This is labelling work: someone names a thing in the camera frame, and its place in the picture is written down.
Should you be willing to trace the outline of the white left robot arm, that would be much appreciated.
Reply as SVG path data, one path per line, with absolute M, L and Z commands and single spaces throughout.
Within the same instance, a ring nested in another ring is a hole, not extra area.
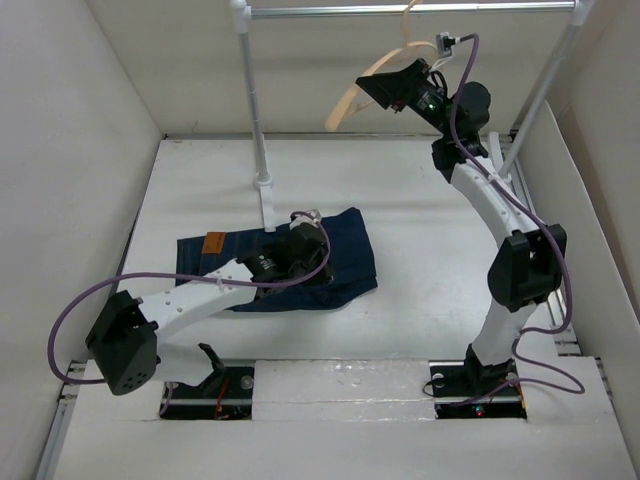
M 129 394 L 152 379 L 216 394 L 227 369 L 201 341 L 196 350 L 171 338 L 219 312 L 277 295 L 294 286 L 331 281 L 331 245 L 317 220 L 294 221 L 288 232 L 204 275 L 135 299 L 126 291 L 109 298 L 85 344 L 110 392 Z

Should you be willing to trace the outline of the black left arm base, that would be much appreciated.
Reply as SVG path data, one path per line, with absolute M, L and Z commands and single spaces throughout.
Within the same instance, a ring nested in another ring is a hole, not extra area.
M 227 366 L 226 376 L 210 391 L 182 383 L 164 388 L 159 408 L 163 420 L 239 421 L 252 418 L 255 365 Z

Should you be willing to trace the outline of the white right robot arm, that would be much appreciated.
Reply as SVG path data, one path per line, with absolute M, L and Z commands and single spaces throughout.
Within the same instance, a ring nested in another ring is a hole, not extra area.
M 436 169 L 471 204 L 496 242 L 487 274 L 489 311 L 456 376 L 471 392 L 486 393 L 507 375 L 516 335 L 560 286 L 557 257 L 566 251 L 566 232 L 559 225 L 540 228 L 497 177 L 479 136 L 491 104 L 482 84 L 469 82 L 450 95 L 442 74 L 422 59 L 397 72 L 361 76 L 356 84 L 383 109 L 410 108 L 441 133 L 432 145 Z

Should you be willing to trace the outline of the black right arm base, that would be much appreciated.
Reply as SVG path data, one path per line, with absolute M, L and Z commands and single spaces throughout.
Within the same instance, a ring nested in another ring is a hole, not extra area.
M 434 399 L 437 420 L 526 419 L 520 390 L 508 380 L 512 361 L 484 368 L 471 361 L 430 361 L 423 393 Z

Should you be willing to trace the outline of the dark blue denim trousers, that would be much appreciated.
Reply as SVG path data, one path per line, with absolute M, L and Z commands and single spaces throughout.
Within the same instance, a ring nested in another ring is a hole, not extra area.
M 276 313 L 295 310 L 329 311 L 344 307 L 357 297 L 377 288 L 377 272 L 362 212 L 350 207 L 338 215 L 322 219 L 330 242 L 331 254 L 322 276 L 331 274 L 320 284 L 319 277 L 307 285 L 296 285 L 275 295 L 237 305 L 234 312 Z M 202 276 L 225 265 L 229 260 L 286 235 L 289 227 L 281 224 L 273 233 L 262 229 L 231 231 L 225 234 L 219 253 L 205 253 L 203 236 L 176 241 L 176 272 Z

